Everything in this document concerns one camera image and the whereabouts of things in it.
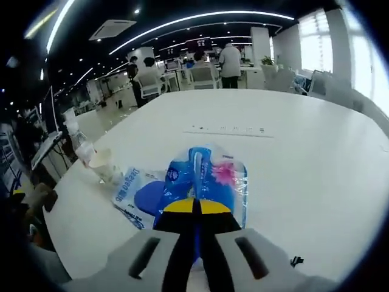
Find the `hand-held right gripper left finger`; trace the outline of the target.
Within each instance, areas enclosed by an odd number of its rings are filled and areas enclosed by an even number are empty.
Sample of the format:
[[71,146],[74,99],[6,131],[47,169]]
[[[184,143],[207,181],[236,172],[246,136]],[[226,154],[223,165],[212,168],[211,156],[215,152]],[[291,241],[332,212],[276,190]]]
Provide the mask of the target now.
[[185,291],[195,259],[195,200],[169,204],[154,229],[110,253],[105,267],[63,285],[64,291]]

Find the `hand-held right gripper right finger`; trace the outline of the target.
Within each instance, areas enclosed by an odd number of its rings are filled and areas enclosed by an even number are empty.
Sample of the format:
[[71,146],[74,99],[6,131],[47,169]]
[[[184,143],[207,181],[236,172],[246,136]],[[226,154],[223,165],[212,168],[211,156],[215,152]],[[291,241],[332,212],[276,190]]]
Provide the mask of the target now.
[[337,283],[295,269],[286,252],[254,229],[242,229],[230,209],[199,200],[199,244],[211,291],[335,291]]

